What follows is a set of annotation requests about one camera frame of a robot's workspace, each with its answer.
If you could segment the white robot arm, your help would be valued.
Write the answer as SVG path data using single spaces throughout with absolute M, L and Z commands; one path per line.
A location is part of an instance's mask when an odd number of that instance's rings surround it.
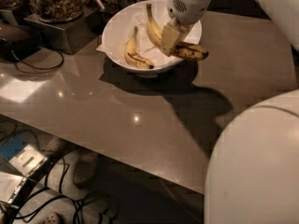
M 298 0 L 262 2 L 298 51 L 297 6 Z M 277 92 L 221 133 L 206 173 L 205 224 L 299 223 L 298 89 Z

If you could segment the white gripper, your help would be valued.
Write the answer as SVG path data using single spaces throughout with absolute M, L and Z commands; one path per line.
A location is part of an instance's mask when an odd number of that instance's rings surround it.
M 169 56 L 177 44 L 180 34 L 186 36 L 193 25 L 197 23 L 204 15 L 209 4 L 209 0 L 168 0 L 167 9 L 172 21 L 176 21 L 180 26 L 173 22 L 168 22 L 162 30 L 162 48 L 161 51 Z

